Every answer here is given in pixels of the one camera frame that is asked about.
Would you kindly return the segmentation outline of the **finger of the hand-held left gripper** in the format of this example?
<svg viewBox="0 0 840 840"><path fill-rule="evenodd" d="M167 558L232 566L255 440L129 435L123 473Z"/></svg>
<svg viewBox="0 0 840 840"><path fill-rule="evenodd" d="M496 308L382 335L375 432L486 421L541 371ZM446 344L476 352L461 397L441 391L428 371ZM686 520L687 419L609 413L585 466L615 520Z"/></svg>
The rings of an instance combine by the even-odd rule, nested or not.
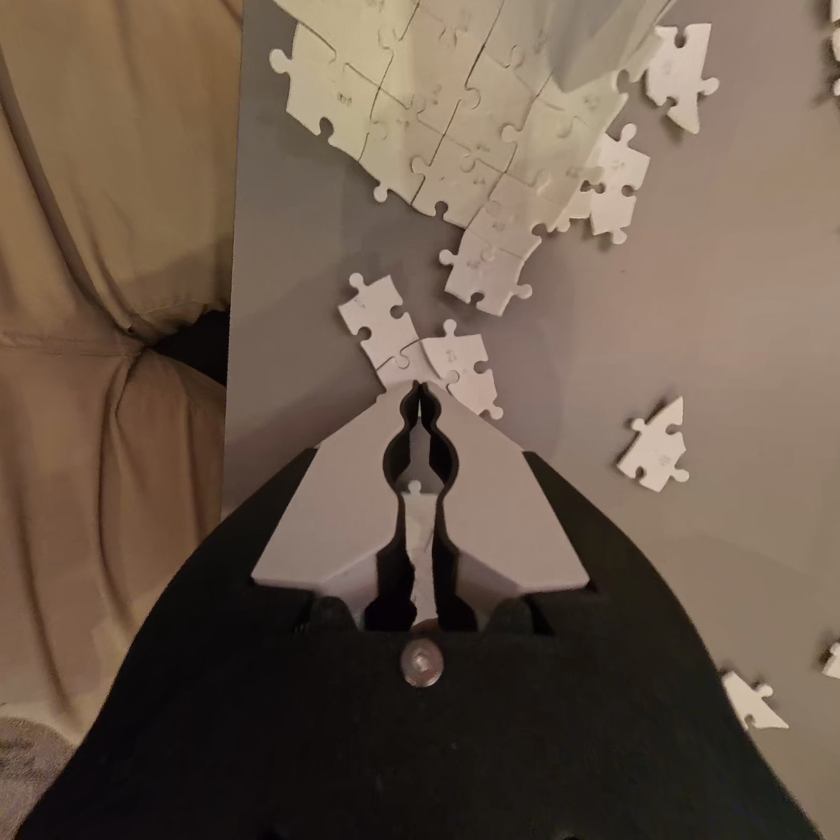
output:
<svg viewBox="0 0 840 840"><path fill-rule="evenodd" d="M551 78L564 93L619 71L674 1L548 1Z"/></svg>

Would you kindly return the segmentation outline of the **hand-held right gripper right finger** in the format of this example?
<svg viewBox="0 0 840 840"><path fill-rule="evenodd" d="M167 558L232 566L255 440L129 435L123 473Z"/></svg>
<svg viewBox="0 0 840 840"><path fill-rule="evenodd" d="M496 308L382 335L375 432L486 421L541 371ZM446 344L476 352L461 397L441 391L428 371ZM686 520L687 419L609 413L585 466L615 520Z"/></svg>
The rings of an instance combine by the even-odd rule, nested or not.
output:
<svg viewBox="0 0 840 840"><path fill-rule="evenodd" d="M432 548L440 625L486 625L508 599L590 583L519 445L437 385L424 386L424 427L443 484Z"/></svg>

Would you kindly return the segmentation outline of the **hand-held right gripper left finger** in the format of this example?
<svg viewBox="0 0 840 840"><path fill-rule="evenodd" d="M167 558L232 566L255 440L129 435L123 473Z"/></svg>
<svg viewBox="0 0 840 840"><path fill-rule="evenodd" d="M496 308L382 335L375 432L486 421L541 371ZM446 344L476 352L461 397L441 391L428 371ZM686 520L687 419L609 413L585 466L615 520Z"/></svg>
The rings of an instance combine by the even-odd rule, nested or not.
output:
<svg viewBox="0 0 840 840"><path fill-rule="evenodd" d="M386 457L417 421L406 382L317 447L253 569L258 585L333 596L359 621L379 594L377 556L397 537L402 498Z"/></svg>

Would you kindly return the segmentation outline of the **curved assembled puzzle ball section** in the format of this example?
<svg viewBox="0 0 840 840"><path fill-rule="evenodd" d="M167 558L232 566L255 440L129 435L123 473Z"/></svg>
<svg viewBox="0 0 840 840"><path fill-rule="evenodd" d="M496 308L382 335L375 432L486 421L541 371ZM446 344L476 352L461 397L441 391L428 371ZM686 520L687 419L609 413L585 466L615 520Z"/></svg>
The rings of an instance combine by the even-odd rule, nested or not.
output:
<svg viewBox="0 0 840 840"><path fill-rule="evenodd" d="M548 233L590 219L579 192L623 109L624 70L564 93L551 78L547 2L277 2L296 22L287 113L399 196L463 230L445 291L500 316L530 296L522 267Z"/></svg>

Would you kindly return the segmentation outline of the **person's beige trousers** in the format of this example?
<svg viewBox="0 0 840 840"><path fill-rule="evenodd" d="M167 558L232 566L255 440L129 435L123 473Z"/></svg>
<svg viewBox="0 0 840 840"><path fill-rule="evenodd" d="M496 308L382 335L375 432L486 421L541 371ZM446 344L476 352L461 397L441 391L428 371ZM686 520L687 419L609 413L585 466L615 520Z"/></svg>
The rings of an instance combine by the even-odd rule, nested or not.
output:
<svg viewBox="0 0 840 840"><path fill-rule="evenodd" d="M2 2L2 718L78 743L220 519L242 2Z"/></svg>

